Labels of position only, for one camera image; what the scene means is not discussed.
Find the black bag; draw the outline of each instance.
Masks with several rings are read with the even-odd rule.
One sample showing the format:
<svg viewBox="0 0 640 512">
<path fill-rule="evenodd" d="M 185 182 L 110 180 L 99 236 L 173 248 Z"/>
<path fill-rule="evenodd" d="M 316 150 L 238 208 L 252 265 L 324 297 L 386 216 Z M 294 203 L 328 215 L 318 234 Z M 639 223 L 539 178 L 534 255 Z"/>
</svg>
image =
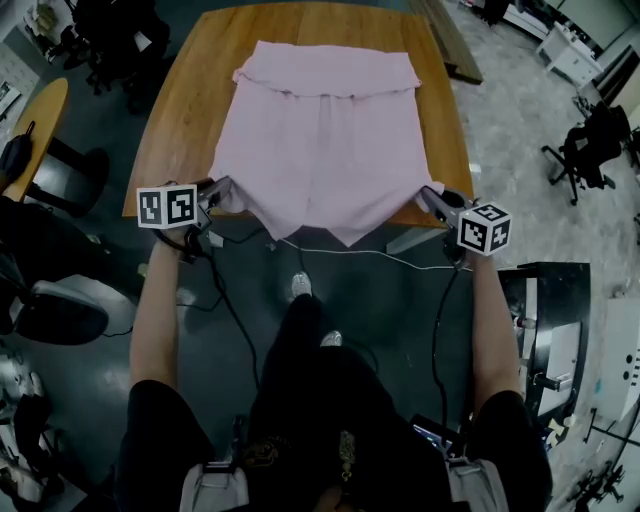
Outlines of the black bag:
<svg viewBox="0 0 640 512">
<path fill-rule="evenodd" d="M 27 132 L 22 135 L 16 135 L 7 142 L 7 145 L 0 156 L 0 171 L 5 174 L 9 181 L 17 180 L 27 168 L 29 160 L 31 160 L 31 132 L 36 125 L 35 121 L 29 123 Z"/>
</svg>

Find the gray floor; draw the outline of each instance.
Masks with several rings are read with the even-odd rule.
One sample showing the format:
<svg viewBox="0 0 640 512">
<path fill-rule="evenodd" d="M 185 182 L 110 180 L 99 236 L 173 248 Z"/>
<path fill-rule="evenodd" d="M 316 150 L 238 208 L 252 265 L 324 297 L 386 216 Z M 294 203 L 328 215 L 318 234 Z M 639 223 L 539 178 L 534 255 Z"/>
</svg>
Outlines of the gray floor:
<svg viewBox="0 0 640 512">
<path fill-rule="evenodd" d="M 403 5 L 388 4 L 395 8 Z M 529 261 L 589 261 L 592 265 L 592 325 L 588 369 L 580 394 L 580 421 L 570 439 L 550 454 L 556 478 L 554 508 L 560 508 L 567 485 L 591 463 L 595 445 L 583 449 L 584 417 L 593 400 L 604 323 L 603 304 L 611 286 L 638 278 L 633 215 L 638 211 L 637 184 L 626 157 L 607 163 L 605 172 L 618 184 L 615 191 L 580 191 L 577 207 L 569 206 L 568 183 L 550 187 L 553 164 L 539 151 L 562 142 L 581 115 L 571 103 L 573 86 L 546 74 L 531 51 L 536 42 L 512 27 L 489 29 L 466 9 L 448 3 L 451 14 L 485 76 L 481 86 L 452 82 L 463 122 L 470 159 L 474 163 L 477 196 L 499 202 L 514 217 L 511 246 L 501 253 L 505 266 Z M 170 23 L 175 53 L 200 12 L 220 7 L 212 2 L 158 1 L 158 14 Z M 129 174 L 146 123 L 146 115 L 131 116 L 117 89 L 96 97 L 85 84 L 86 68 L 64 73 L 70 81 L 70 101 L 59 137 L 79 150 L 103 147 L 111 159 L 109 183 L 99 203 L 77 224 L 88 233 L 121 241 L 131 258 L 144 261 L 153 240 L 134 221 L 120 218 Z M 52 67 L 43 82 L 63 73 Z M 38 181 L 65 186 L 54 172 L 65 173 L 48 160 Z M 251 220 L 218 221 L 222 234 L 242 237 L 255 228 Z M 355 249 L 380 249 L 400 230 L 384 227 Z M 305 230 L 307 247 L 336 248 L 325 233 Z M 439 241 L 405 254 L 419 265 L 443 264 Z M 219 253 L 219 266 L 229 295 L 254 338 L 260 362 L 286 308 L 285 289 L 299 268 L 295 251 L 270 243 L 260 235 L 242 246 Z M 333 320 L 350 337 L 366 343 L 380 362 L 380 378 L 401 414 L 439 418 L 440 400 L 430 371 L 430 335 L 447 270 L 417 272 L 378 256 L 305 255 L 317 295 Z M 108 332 L 131 326 L 134 308 L 100 283 L 76 280 L 76 285 L 100 298 L 111 321 Z M 211 304 L 217 297 L 201 263 L 181 273 L 184 301 Z M 439 365 L 450 402 L 450 421 L 463 407 L 470 371 L 471 289 L 467 275 L 456 284 L 443 315 Z M 223 450 L 235 414 L 247 412 L 254 397 L 249 353 L 223 307 L 213 314 L 180 311 L 180 391 L 214 443 Z M 12 338 L 26 364 L 42 375 L 54 408 L 52 424 L 65 432 L 67 459 L 98 482 L 115 461 L 125 426 L 128 391 L 129 337 L 100 338 L 82 347 L 46 346 Z"/>
</svg>

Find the wooden table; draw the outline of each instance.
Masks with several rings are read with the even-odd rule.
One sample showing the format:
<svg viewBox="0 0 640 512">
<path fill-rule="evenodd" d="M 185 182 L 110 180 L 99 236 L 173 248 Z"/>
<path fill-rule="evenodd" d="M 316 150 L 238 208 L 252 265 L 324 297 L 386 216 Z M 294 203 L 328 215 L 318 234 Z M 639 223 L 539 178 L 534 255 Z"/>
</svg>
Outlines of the wooden table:
<svg viewBox="0 0 640 512">
<path fill-rule="evenodd" d="M 231 77 L 258 40 L 297 45 L 344 45 L 407 52 L 422 80 L 416 99 L 429 172 L 473 197 L 469 161 L 449 78 L 420 16 L 376 7 L 286 3 L 204 13 L 185 41 L 147 122 L 129 181 L 124 216 L 136 215 L 136 189 L 207 176 L 235 91 Z M 440 224 L 411 201 L 390 222 Z"/>
<path fill-rule="evenodd" d="M 87 213 L 95 202 L 92 201 L 92 197 L 89 197 L 88 201 L 82 201 L 82 204 L 77 204 L 45 192 L 33 183 L 46 153 L 84 174 L 96 184 L 88 196 L 95 196 L 96 192 L 99 195 L 106 180 L 108 159 L 104 151 L 96 149 L 81 155 L 53 136 L 64 111 L 68 93 L 69 83 L 66 78 L 58 78 L 48 84 L 25 108 L 13 128 L 12 137 L 25 133 L 31 121 L 35 122 L 31 132 L 31 159 L 24 172 L 7 187 L 3 195 L 14 201 L 22 201 L 25 196 L 29 196 L 65 210 L 71 215 L 81 216 Z"/>
</svg>

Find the black shirt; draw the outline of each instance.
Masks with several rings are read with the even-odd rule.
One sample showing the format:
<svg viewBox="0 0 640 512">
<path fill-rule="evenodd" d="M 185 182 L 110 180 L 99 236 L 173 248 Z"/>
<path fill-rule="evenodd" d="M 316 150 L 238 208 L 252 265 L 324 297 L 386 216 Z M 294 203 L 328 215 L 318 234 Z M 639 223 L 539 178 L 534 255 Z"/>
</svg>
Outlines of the black shirt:
<svg viewBox="0 0 640 512">
<path fill-rule="evenodd" d="M 324 490 L 342 483 L 339 431 L 333 428 L 340 416 L 347 418 L 340 428 L 354 431 L 356 438 L 356 463 L 347 484 L 355 506 L 368 512 L 447 510 L 451 498 L 441 454 L 395 413 L 390 399 L 386 403 L 375 391 L 369 395 L 371 400 L 361 395 L 360 403 L 347 396 L 347 410 L 330 392 L 320 397 L 305 393 L 300 407 L 289 407 L 289 414 L 269 401 L 269 418 L 275 422 L 252 427 L 250 446 L 238 461 L 247 474 L 250 508 L 311 511 Z M 259 395 L 254 418 L 261 415 L 261 400 Z M 316 411 L 313 421 L 307 411 Z M 350 416 L 359 418 L 357 424 L 349 424 Z M 497 466 L 510 510 L 546 508 L 552 486 L 549 464 L 520 395 L 506 391 L 485 403 L 467 455 Z M 178 393 L 155 381 L 136 384 L 116 472 L 120 510 L 177 511 L 187 471 L 213 457 L 211 444 Z"/>
</svg>

